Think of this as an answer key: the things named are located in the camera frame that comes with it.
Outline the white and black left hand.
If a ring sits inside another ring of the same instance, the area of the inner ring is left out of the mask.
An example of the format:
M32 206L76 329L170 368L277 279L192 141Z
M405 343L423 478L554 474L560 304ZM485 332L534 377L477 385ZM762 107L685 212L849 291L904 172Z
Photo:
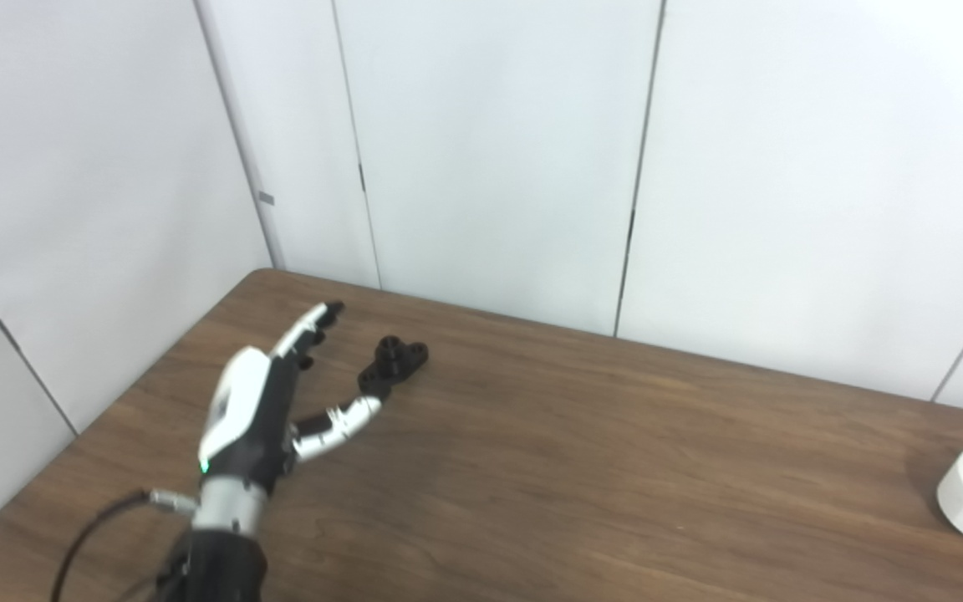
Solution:
M360 394L302 422L290 419L298 377L311 365L308 352L343 309L339 301L314 305L271 350L246 346L229 359L200 439L203 477L236 477L271 495L298 462L343 445L377 416L382 396Z

